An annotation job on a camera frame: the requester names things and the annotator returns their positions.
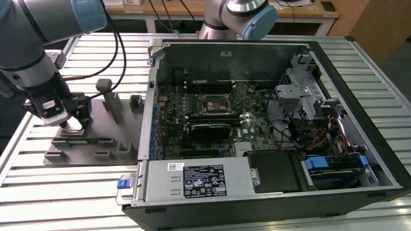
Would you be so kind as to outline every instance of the slotted metal table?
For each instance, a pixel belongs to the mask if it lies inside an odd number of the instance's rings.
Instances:
[[[116,91],[128,99],[146,96],[150,66],[147,46],[151,39],[194,39],[182,34],[123,34],[127,49],[127,76]],[[411,171],[411,104],[388,80],[356,42],[343,37],[268,36],[267,40],[318,41],[348,87],[363,105],[402,163]],[[115,38],[95,33],[69,41],[64,76],[95,73],[107,65],[115,51]],[[117,81],[121,55],[100,77]],[[69,82],[72,91],[97,93],[99,77]],[[324,83],[331,95],[332,89]],[[135,166],[49,167],[44,152],[57,127],[47,127],[27,114],[0,157],[0,227],[1,230],[141,230],[116,204],[116,183]],[[123,193],[127,198],[132,191]],[[204,227],[194,230],[410,230],[411,197],[372,204],[339,217],[295,219],[278,222]]]

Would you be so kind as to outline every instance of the power supply label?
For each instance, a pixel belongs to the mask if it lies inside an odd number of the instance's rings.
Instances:
[[[223,165],[191,166],[183,171],[186,198],[227,196]]]

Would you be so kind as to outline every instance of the green circuit board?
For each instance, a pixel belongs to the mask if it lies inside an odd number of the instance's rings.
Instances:
[[[206,151],[219,151],[218,157],[236,156],[235,143],[250,142],[252,150],[276,149],[272,128],[264,113],[267,90],[259,90],[251,83],[235,84],[228,93],[190,94],[183,86],[159,86],[160,126],[163,159],[187,159],[210,157]],[[223,140],[192,141],[187,117],[208,114],[236,114],[242,121],[230,129],[230,136]],[[208,123],[223,123],[206,120]]]

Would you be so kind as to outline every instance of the blue latch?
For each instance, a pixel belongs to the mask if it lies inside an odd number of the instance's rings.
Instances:
[[[364,155],[359,156],[359,160],[360,160],[360,163],[362,163],[363,166],[368,165],[368,160],[367,160],[367,157]]]
[[[318,168],[318,167],[328,167],[328,162],[326,160],[326,157],[310,157],[306,160],[306,166],[307,169]]]
[[[117,189],[131,189],[131,179],[117,180]]]

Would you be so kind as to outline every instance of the open computer tower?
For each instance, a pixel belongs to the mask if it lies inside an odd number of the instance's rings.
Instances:
[[[344,215],[411,177],[316,42],[155,40],[133,199],[146,230]]]

